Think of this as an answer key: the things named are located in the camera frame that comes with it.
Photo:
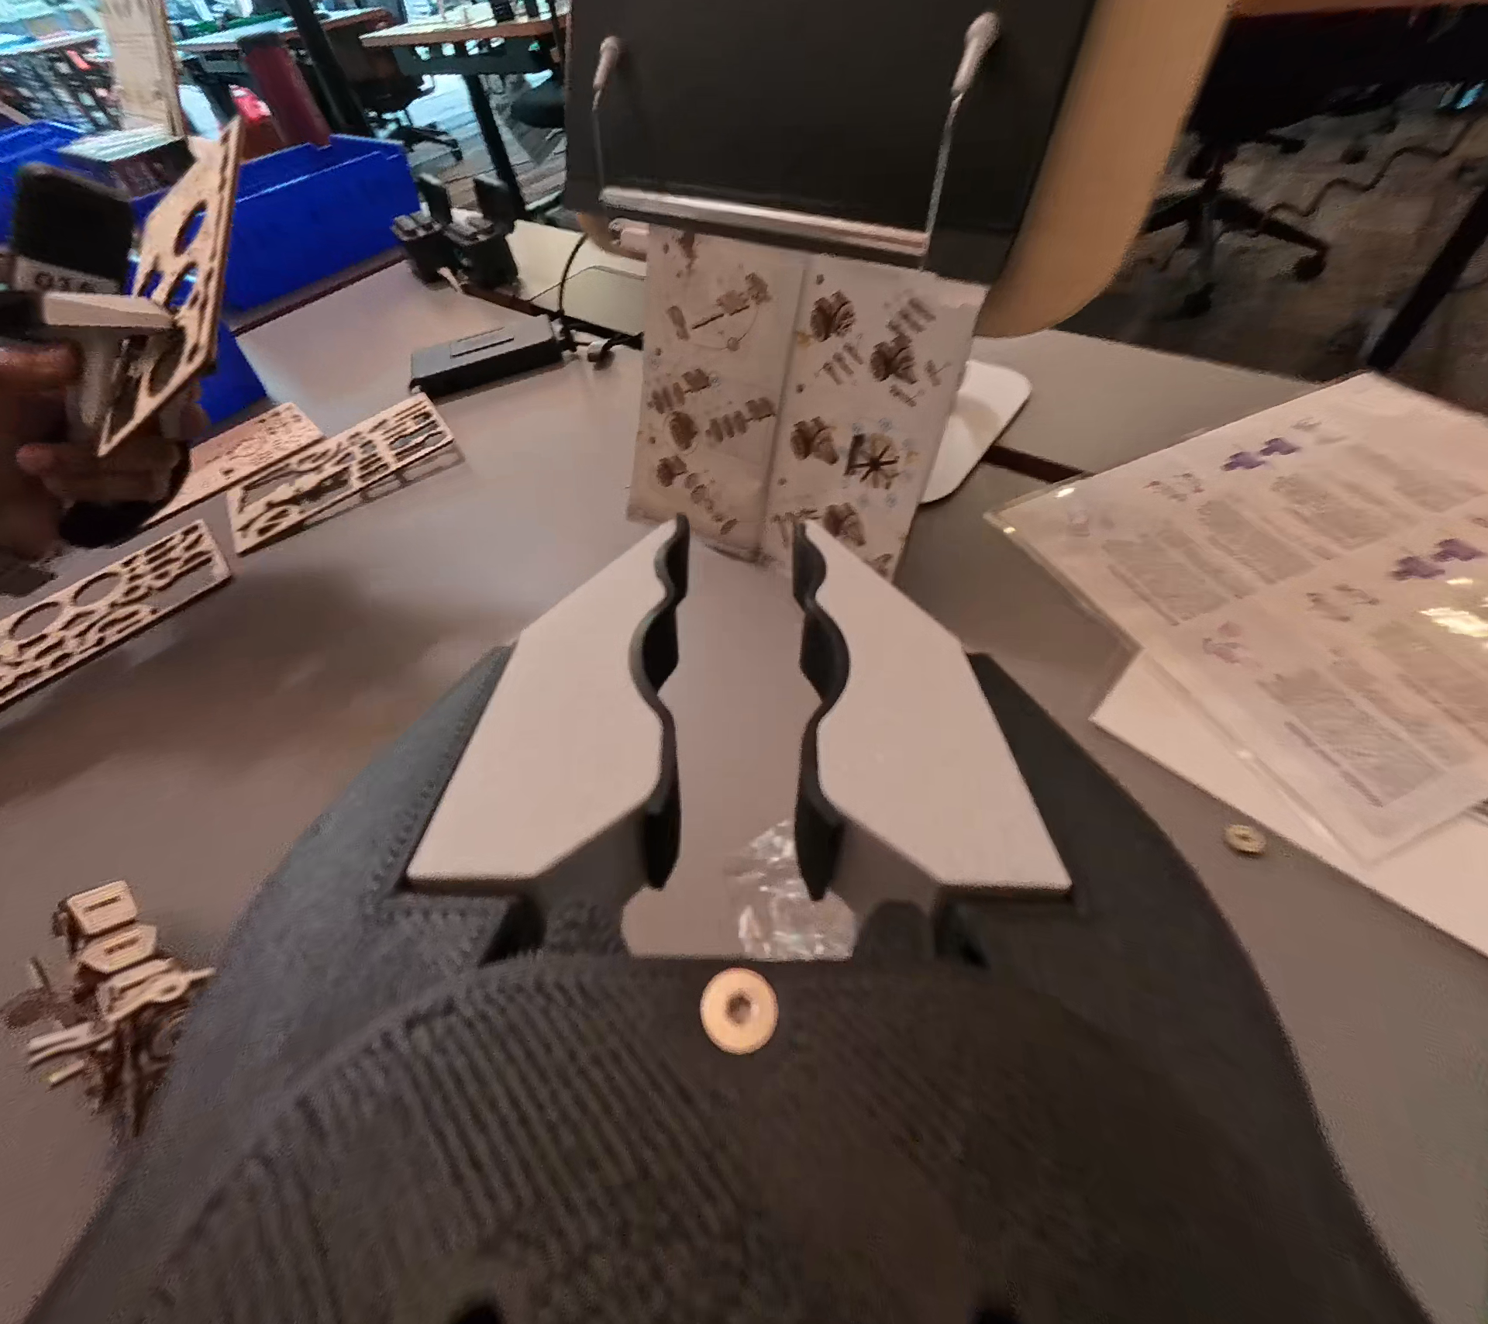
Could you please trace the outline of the wooden motorcycle model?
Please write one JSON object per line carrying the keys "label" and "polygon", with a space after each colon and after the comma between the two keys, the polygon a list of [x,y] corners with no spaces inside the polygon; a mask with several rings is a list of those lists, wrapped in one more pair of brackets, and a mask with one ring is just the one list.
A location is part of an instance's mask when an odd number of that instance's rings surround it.
{"label": "wooden motorcycle model", "polygon": [[126,880],[62,898],[50,932],[64,959],[30,959],[3,1028],[25,1036],[25,1069],[45,1089],[79,1089],[118,1134],[140,1137],[216,968],[177,957]]}

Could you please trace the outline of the grey desk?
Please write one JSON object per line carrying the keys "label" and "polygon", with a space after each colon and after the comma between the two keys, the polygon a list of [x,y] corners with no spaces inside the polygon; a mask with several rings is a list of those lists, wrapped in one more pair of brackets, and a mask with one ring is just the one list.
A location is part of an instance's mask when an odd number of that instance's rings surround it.
{"label": "grey desk", "polygon": [[[244,338],[270,394],[335,433],[406,393],[416,348],[495,309],[395,263]],[[992,656],[1181,850],[1287,1027],[1332,1146],[1437,1321],[1485,1321],[1485,959],[1287,842],[1225,842],[1229,814],[1093,729],[1126,644],[986,514],[1037,478],[1102,470],[1302,393],[1296,380],[1064,331],[977,357],[1031,380],[1014,470],[978,466],[921,511],[898,571]],[[640,537],[625,520],[639,359],[578,362],[445,405],[464,461],[244,560],[236,579],[3,715],[3,1000],[56,946],[59,898],[123,878],[213,962],[289,845],[485,652]],[[631,903],[636,951],[729,954],[726,864],[791,816],[814,695],[778,573],[695,548],[679,608],[682,845]],[[3,1321],[25,1320],[112,1180],[107,1121],[47,1092],[3,1030]]]}

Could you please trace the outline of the assembly instruction booklet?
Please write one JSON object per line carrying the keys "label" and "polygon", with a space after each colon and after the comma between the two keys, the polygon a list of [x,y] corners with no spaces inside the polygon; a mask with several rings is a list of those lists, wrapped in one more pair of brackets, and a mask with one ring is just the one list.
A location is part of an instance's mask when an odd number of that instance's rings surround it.
{"label": "assembly instruction booklet", "polygon": [[772,565],[814,521],[891,579],[988,289],[656,227],[643,290],[628,520]]}

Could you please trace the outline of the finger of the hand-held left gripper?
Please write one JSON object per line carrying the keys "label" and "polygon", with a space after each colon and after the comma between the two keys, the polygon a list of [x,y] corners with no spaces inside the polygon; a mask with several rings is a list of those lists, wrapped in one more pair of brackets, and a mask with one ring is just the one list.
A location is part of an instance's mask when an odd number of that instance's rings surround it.
{"label": "finger of the hand-held left gripper", "polygon": [[99,292],[41,294],[41,321],[51,329],[109,337],[157,337],[174,331],[174,314],[149,297]]}

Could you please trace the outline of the pinkish wooden puzzle sheet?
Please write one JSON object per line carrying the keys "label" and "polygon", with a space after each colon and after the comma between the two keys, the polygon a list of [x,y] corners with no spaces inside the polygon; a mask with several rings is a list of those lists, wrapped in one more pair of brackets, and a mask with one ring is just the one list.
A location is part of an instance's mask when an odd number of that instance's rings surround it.
{"label": "pinkish wooden puzzle sheet", "polygon": [[324,432],[295,404],[278,404],[192,447],[188,476],[177,497],[146,520],[154,529],[244,484],[254,475],[324,439]]}

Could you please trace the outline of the background workbench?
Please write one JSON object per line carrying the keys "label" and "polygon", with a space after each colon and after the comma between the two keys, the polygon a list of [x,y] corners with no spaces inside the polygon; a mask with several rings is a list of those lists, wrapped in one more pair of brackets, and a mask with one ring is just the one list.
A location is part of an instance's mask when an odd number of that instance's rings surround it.
{"label": "background workbench", "polygon": [[369,53],[388,53],[416,80],[456,78],[464,84],[475,123],[498,179],[527,208],[521,180],[495,114],[487,80],[560,75],[569,41],[569,10],[561,2],[541,18],[457,24],[428,19],[363,33]]}

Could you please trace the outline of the black book stand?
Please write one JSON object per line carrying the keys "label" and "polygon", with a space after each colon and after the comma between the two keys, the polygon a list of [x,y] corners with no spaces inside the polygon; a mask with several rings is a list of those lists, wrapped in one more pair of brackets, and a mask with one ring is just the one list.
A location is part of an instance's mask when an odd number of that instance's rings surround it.
{"label": "black book stand", "polygon": [[[571,0],[572,213],[740,236],[868,228],[865,258],[1003,273],[1098,0]],[[623,196],[625,208],[603,194]]]}

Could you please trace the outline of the laminated printed sheet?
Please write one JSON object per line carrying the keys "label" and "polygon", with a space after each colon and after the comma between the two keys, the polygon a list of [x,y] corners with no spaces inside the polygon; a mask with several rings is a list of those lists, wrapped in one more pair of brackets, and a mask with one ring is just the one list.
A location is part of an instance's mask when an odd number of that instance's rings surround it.
{"label": "laminated printed sheet", "polygon": [[1485,416],[1363,373],[988,523],[1367,864],[1485,807]]}

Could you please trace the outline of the clear plastic bag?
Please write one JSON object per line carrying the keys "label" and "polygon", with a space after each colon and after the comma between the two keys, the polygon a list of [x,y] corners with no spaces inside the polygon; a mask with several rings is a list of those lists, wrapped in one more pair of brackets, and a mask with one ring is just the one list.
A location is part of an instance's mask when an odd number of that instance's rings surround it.
{"label": "clear plastic bag", "polygon": [[736,938],[752,962],[847,962],[857,925],[828,895],[812,900],[802,875],[795,832],[781,821],[750,839],[723,869]]}

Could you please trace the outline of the black flat device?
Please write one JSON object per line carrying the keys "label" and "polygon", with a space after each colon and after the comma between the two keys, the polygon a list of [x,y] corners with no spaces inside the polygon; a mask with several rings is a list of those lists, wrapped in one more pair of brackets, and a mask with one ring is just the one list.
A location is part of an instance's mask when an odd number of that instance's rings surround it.
{"label": "black flat device", "polygon": [[411,357],[409,394],[445,401],[561,366],[564,345],[549,320],[518,317],[420,348]]}

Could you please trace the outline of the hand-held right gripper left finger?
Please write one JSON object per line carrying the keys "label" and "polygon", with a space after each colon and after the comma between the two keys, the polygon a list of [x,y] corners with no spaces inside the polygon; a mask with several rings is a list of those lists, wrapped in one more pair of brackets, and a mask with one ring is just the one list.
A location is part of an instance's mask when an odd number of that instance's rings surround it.
{"label": "hand-held right gripper left finger", "polygon": [[690,525],[673,518],[510,647],[406,867],[450,895],[637,895],[681,853],[676,723]]}

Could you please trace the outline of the blue plastic bin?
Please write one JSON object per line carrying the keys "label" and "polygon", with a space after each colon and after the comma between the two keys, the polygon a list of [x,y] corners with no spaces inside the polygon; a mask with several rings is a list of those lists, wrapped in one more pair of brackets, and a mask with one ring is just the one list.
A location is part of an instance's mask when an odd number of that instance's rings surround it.
{"label": "blue plastic bin", "polygon": [[[3,123],[2,132],[2,242],[8,249],[13,238],[17,179],[28,163],[84,170],[67,149],[76,142],[90,140],[81,128],[58,121],[30,125]],[[237,346],[227,323],[219,328],[219,352],[214,371],[199,387],[199,402],[213,425],[233,422],[267,397],[265,388],[251,368],[247,354]]]}
{"label": "blue plastic bin", "polygon": [[223,309],[247,314],[399,247],[422,199],[399,143],[330,137],[237,173]]}

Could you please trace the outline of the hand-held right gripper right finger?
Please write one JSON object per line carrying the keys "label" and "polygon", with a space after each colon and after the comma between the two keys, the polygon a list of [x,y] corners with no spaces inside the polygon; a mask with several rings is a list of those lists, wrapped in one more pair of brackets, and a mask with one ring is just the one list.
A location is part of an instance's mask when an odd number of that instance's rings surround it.
{"label": "hand-held right gripper right finger", "polygon": [[791,590],[816,697],[792,819],[809,898],[1065,900],[1070,869],[961,642],[819,521],[792,534]]}

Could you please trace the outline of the black clamp device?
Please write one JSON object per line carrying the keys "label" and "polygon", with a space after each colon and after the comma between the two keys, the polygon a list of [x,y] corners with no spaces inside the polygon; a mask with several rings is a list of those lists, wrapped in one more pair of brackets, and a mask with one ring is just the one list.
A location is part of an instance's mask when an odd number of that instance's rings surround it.
{"label": "black clamp device", "polygon": [[512,252],[518,202],[499,177],[476,176],[471,190],[475,207],[451,210],[444,230],[456,273],[470,292],[515,292],[521,281]]}
{"label": "black clamp device", "polygon": [[397,216],[389,228],[420,284],[436,286],[459,273],[447,225],[437,218],[425,211],[403,214]]}

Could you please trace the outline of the person's left hand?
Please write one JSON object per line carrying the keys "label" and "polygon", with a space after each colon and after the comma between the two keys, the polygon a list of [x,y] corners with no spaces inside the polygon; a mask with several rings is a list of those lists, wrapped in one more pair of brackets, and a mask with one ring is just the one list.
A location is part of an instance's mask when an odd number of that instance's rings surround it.
{"label": "person's left hand", "polygon": [[67,439],[67,394],[78,376],[68,343],[3,342],[2,545],[25,560],[62,545],[65,514],[79,504],[169,503],[189,466],[189,444],[209,425],[192,383],[175,407],[177,441],[151,424],[98,456]]}

